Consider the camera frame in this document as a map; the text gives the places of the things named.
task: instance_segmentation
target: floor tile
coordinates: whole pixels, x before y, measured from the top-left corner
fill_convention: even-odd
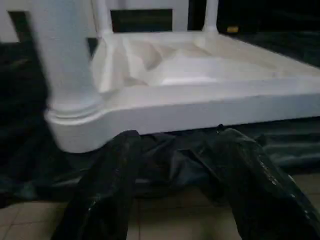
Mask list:
[[[1,226],[0,227],[0,240],[3,240],[10,226]]]
[[[131,214],[128,232],[126,239],[127,240],[139,240],[139,215],[136,213]]]
[[[139,207],[142,211],[154,209],[175,209],[180,207],[180,202],[176,195],[163,198],[140,199]]]
[[[141,213],[140,240],[240,240],[229,208],[177,208]]]
[[[320,213],[320,194],[309,194],[307,195],[312,205],[318,210]]]
[[[0,226],[11,225],[21,207],[21,204],[14,204],[0,209]]]
[[[56,226],[56,222],[12,225],[4,240],[50,240]]]
[[[186,189],[178,195],[180,206],[188,207],[209,207],[212,205],[210,200],[198,189]]]
[[[65,204],[53,202],[27,202],[22,205],[14,224],[57,221],[64,212]]]
[[[320,174],[304,174],[292,176],[298,187],[306,194],[320,194]]]

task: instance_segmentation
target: shiny black plastic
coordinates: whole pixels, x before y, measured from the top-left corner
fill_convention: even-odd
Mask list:
[[[127,131],[106,146],[80,180],[52,240],[126,240],[141,164],[138,132]]]

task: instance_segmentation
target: white plastic furniture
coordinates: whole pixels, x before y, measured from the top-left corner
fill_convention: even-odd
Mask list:
[[[100,2],[93,75],[73,1],[32,1],[51,90],[45,116],[67,152],[95,150],[131,129],[149,134],[320,114],[320,70],[220,35],[218,0],[207,1],[204,31],[119,34]]]

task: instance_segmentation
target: beige tile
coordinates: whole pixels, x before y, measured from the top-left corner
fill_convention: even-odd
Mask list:
[[[320,194],[309,194],[307,195],[312,205],[318,210],[320,213]]]
[[[21,204],[14,204],[0,209],[0,226],[11,225],[21,207]]]
[[[1,226],[0,227],[0,240],[3,240],[10,226]]]
[[[131,214],[128,226],[127,240],[139,240],[139,215],[135,212]]]
[[[183,208],[188,207],[209,207],[212,205],[210,200],[198,189],[190,188],[178,195],[179,204]]]
[[[4,240],[50,240],[56,226],[56,222],[12,225]]]
[[[178,208],[141,213],[140,240],[240,240],[229,208]]]
[[[180,201],[176,195],[163,198],[140,199],[139,207],[142,211],[154,209],[175,209],[180,207]]]
[[[57,221],[64,212],[65,204],[53,202],[24,203],[14,224]]]
[[[298,187],[306,194],[320,194],[320,174],[304,174],[292,176]]]

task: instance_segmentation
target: white column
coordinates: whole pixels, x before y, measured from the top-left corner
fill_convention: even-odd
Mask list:
[[[113,33],[111,11],[107,5],[107,0],[95,0],[95,8],[98,19],[98,36]]]
[[[46,120],[62,150],[84,153],[108,139],[76,1],[30,0],[30,10],[49,88]]]
[[[31,20],[49,86],[48,106],[61,118],[97,110],[84,25],[74,0],[30,0]]]
[[[212,32],[217,30],[218,6],[219,0],[206,0],[204,31]]]

